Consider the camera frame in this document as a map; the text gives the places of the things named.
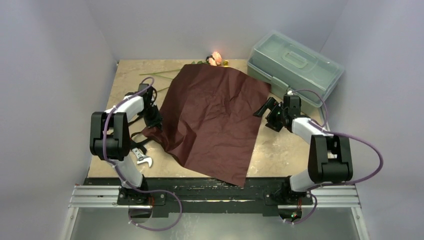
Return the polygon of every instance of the box handle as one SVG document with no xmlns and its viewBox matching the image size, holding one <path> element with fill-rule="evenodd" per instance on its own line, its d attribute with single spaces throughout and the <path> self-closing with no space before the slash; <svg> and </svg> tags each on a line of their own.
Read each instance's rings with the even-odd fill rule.
<svg viewBox="0 0 424 240">
<path fill-rule="evenodd" d="M 293 51 L 289 51 L 286 54 L 284 54 L 282 56 L 282 59 L 293 64 L 298 69 L 302 69 L 308 64 L 308 61 L 306 60 L 306 58 L 300 56 L 299 54 L 297 54 Z"/>
</svg>

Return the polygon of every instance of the brown cloth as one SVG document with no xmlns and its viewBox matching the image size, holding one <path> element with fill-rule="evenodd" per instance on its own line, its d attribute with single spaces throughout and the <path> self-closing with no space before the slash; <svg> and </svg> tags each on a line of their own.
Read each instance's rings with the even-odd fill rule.
<svg viewBox="0 0 424 240">
<path fill-rule="evenodd" d="M 187 64 L 172 81 L 160 114 L 162 129 L 142 133 L 183 167 L 243 186 L 267 100 L 268 83 L 243 72 Z"/>
</svg>

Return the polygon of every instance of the wrench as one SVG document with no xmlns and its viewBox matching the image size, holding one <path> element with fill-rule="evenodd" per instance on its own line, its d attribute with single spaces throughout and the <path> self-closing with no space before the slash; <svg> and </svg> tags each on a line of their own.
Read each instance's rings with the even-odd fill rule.
<svg viewBox="0 0 424 240">
<path fill-rule="evenodd" d="M 142 163 L 148 163 L 148 167 L 150 168 L 153 164 L 153 160 L 151 157 L 144 155 L 143 153 L 140 152 L 140 150 L 138 148 L 133 148 L 131 149 L 131 151 L 135 154 L 135 156 L 137 157 L 137 164 L 142 164 Z"/>
</svg>

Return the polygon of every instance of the black strap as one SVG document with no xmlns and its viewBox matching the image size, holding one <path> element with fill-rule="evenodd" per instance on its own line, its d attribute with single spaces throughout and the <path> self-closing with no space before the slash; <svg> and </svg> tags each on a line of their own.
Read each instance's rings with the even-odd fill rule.
<svg viewBox="0 0 424 240">
<path fill-rule="evenodd" d="M 145 148 L 145 145 L 150 141 L 151 141 L 150 138 L 146 138 L 141 142 L 135 142 L 134 140 L 131 139 L 130 146 L 131 146 L 131 149 L 135 149 L 135 148 L 140 149 L 145 155 L 147 153 L 147 149 Z"/>
</svg>

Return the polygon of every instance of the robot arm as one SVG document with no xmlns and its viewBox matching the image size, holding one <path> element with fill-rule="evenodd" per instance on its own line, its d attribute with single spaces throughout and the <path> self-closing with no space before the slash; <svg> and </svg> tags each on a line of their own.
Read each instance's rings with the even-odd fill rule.
<svg viewBox="0 0 424 240">
<path fill-rule="evenodd" d="M 139 91 L 144 89 L 147 84 L 140 84 Z M 154 88 L 141 96 L 135 96 L 121 106 L 112 114 L 109 121 L 108 129 L 113 129 L 112 134 L 106 136 L 106 153 L 112 167 L 118 167 L 125 177 L 126 181 L 121 179 L 122 186 L 130 189 L 127 182 L 139 188 L 142 186 L 143 175 L 139 172 L 131 159 L 129 153 L 131 148 L 130 130 L 128 120 L 135 115 L 143 115 L 146 126 L 149 128 L 162 128 L 162 117 L 159 113 L 158 106 L 152 100 Z M 125 98 L 135 93 L 128 93 Z M 106 117 L 111 109 L 104 112 L 94 112 L 91 115 L 91 132 L 90 132 L 90 151 L 93 155 L 98 156 L 101 160 L 105 160 L 103 156 L 103 129 Z"/>
<path fill-rule="evenodd" d="M 285 127 L 310 145 L 308 167 L 289 177 L 287 192 L 304 193 L 324 182 L 349 181 L 353 176 L 349 139 L 326 133 L 324 128 L 301 114 L 301 105 L 299 96 L 286 94 L 280 103 L 270 97 L 254 114 L 261 117 L 270 109 L 266 117 L 268 128 L 279 132 Z"/>
</svg>

